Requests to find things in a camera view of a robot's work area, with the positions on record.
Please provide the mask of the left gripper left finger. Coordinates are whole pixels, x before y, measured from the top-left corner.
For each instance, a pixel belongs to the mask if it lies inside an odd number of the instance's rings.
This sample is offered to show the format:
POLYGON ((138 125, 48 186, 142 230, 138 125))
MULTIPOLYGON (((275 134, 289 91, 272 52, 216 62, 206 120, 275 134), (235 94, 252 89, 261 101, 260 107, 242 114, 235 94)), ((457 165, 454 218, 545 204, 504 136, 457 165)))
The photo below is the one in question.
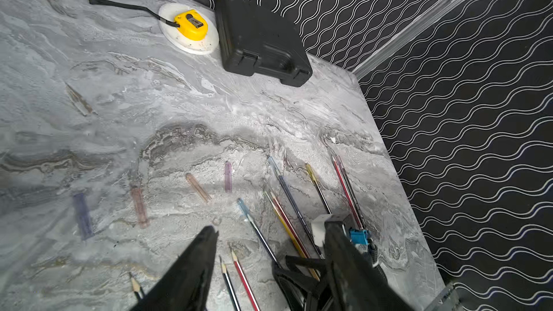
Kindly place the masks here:
POLYGON ((205 310, 218 232, 211 225, 195 236, 165 275, 133 310, 205 310))

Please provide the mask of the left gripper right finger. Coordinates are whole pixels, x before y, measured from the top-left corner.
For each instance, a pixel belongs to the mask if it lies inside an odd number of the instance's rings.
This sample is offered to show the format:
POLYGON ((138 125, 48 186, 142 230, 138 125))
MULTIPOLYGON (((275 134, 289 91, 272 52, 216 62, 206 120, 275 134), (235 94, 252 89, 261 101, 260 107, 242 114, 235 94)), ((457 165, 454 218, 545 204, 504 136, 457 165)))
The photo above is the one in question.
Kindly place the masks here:
POLYGON ((411 310, 336 227, 326 230, 327 277, 334 310, 411 310))

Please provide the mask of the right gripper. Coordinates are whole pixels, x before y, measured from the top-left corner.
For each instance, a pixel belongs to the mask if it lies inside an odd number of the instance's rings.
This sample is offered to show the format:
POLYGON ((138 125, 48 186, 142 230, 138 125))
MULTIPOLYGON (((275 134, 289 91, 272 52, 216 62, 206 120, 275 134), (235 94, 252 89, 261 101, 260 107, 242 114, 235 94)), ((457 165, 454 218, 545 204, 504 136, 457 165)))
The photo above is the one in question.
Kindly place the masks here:
POLYGON ((278 262, 273 262, 272 275, 291 311, 333 309, 334 297, 329 285, 324 259, 285 256, 285 263, 288 269, 282 268, 278 262), (315 269, 321 276, 316 279, 304 275, 300 267, 315 269))

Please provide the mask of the light blue capped pencil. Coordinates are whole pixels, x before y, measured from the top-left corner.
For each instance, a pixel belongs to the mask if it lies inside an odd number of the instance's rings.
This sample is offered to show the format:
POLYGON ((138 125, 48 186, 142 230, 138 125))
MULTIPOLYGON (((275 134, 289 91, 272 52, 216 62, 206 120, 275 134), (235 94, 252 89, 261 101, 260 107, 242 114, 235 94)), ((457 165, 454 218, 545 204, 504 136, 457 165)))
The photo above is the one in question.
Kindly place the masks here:
POLYGON ((275 266, 278 268, 281 268, 282 266, 280 265, 277 257, 275 256, 273 250, 271 249, 268 241, 265 239, 264 235, 262 234, 253 216, 251 215, 249 208, 246 206, 246 204, 241 198, 237 199, 237 204, 240 207, 241 211, 243 212, 244 216, 246 217, 246 220, 250 223, 251 227, 253 228, 253 231, 256 233, 257 238, 260 240, 262 246, 264 247, 269 257, 272 259, 275 266))

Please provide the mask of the purple transparent pencil cap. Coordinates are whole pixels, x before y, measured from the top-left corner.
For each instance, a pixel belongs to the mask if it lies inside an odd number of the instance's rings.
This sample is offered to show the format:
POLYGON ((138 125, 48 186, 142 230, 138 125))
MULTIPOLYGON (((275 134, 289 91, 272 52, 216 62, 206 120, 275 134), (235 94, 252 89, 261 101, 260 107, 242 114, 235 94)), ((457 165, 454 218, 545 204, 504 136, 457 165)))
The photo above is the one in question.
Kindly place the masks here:
POLYGON ((232 173, 233 167, 230 161, 226 161, 224 165, 224 176, 225 176, 225 191, 227 193, 232 192, 232 173))

